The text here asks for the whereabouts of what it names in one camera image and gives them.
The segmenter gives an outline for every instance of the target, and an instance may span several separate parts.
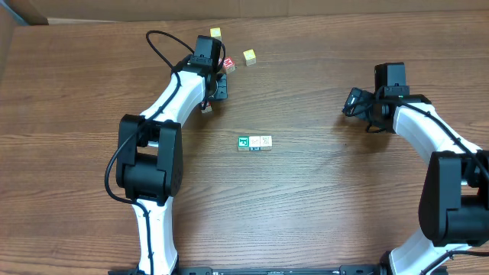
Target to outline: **red cube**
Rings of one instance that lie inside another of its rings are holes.
[[[204,108],[204,102],[200,102],[200,107]],[[211,102],[207,102],[206,109],[204,109],[204,110],[200,109],[200,111],[203,114],[205,114],[207,112],[212,112]]]
[[[232,73],[234,70],[236,70],[235,62],[231,59],[231,57],[226,57],[224,59],[224,64],[222,67],[226,73]]]

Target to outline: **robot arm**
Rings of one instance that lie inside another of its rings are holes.
[[[428,164],[419,203],[420,228],[382,261],[394,275],[431,274],[450,251],[466,251],[489,240],[488,182],[446,131],[484,163],[485,169],[489,152],[453,131],[424,96],[410,95],[403,63],[376,66],[375,80],[374,94],[353,88],[343,112],[369,121],[369,128],[374,125],[403,137]],[[479,193],[463,196],[461,184],[465,183],[479,188]]]
[[[453,131],[453,129],[450,128],[438,114],[436,114],[433,105],[426,103],[412,103],[411,105],[420,108],[425,112],[430,112],[432,116],[442,121],[443,124],[457,136],[457,138],[461,139],[463,145],[465,145],[472,153],[476,153],[477,150],[480,150],[479,146],[468,142]],[[464,153],[464,151],[454,144],[453,140],[431,118],[405,106],[400,106],[396,109],[393,118],[393,130],[414,147],[414,150],[416,150],[426,164],[429,163],[432,152],[450,150],[457,154]]]
[[[171,275],[176,268],[172,205],[183,175],[181,127],[200,102],[227,98],[227,79],[218,74],[220,49],[217,40],[199,36],[195,53],[175,66],[180,78],[178,89],[173,72],[170,84],[149,109],[141,115],[125,115],[119,125],[119,147],[127,139],[129,142],[118,155],[116,179],[126,197],[138,202],[133,204],[141,243],[138,272]],[[157,112],[160,114],[147,120]],[[137,129],[138,136],[130,138]],[[137,152],[137,147],[146,146],[157,147],[158,155]],[[148,217],[139,205],[146,209]]]

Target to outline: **wooden table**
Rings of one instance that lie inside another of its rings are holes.
[[[133,210],[102,179],[121,117],[169,81],[144,34],[193,46],[215,26],[238,68],[229,99],[183,127],[182,266],[376,263],[416,230],[426,165],[402,138],[340,112],[353,86],[373,89],[379,63],[404,61],[412,93],[489,147],[489,11],[18,27],[0,89],[0,272],[137,264]],[[173,63],[187,54],[153,40]],[[253,134],[271,134],[273,150],[238,152],[237,136]],[[459,256],[449,269],[486,274],[489,262]]]

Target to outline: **small cube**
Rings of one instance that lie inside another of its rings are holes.
[[[260,149],[272,150],[272,136],[261,136],[260,137]]]
[[[211,37],[214,37],[215,39],[218,39],[222,41],[221,38],[221,28],[220,27],[214,27],[211,29]]]
[[[226,73],[232,73],[236,70],[235,62],[231,59],[231,57],[226,57],[224,59],[222,67]]]
[[[238,150],[250,150],[250,137],[238,137]]]
[[[205,114],[207,112],[212,112],[211,102],[207,102],[207,105],[206,105],[206,108],[205,109],[203,109],[204,108],[204,102],[200,102],[200,107],[201,107],[200,111],[203,114]]]
[[[260,147],[260,137],[250,137],[250,148]]]
[[[253,65],[257,62],[257,57],[254,55],[254,50],[247,50],[243,52],[246,59],[246,66]]]

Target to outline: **cardboard box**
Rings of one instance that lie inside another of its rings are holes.
[[[36,24],[46,18],[162,21],[489,9],[487,0],[9,0],[9,3]]]
[[[3,71],[7,63],[8,50],[14,33],[15,27],[18,24],[10,13],[0,5],[0,82],[2,81]]]

